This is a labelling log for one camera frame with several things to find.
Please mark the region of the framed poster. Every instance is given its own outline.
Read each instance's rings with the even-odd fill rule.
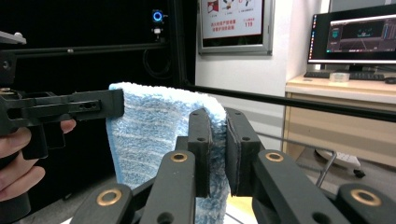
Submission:
[[[198,0],[198,52],[272,55],[275,0]]]

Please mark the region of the light blue towel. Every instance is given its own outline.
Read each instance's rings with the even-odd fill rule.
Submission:
[[[213,134],[210,153],[210,198],[197,198],[195,223],[223,223],[229,194],[224,152],[226,112],[206,94],[165,87],[115,83],[123,89],[125,113],[108,119],[106,129],[117,181],[131,189],[157,174],[163,155],[175,149],[178,136],[187,136],[190,112],[204,108]]]

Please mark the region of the human hand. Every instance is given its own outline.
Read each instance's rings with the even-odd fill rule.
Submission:
[[[64,133],[71,132],[75,127],[76,121],[73,119],[61,122]],[[21,151],[29,144],[31,137],[27,128],[19,128],[15,133],[0,136],[0,158]],[[34,166],[37,161],[26,161],[19,152],[10,164],[0,170],[0,202],[23,194],[44,177],[44,169]]]

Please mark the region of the wooden desk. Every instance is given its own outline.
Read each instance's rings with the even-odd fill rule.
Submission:
[[[396,111],[396,85],[383,81],[335,83],[300,76],[287,83],[286,94],[294,99]],[[396,123],[289,106],[285,113],[286,139],[396,166]],[[282,150],[296,159],[304,146],[285,142]]]

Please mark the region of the monitor screen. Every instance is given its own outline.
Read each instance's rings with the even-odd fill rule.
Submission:
[[[396,5],[314,15],[308,63],[396,64]]]

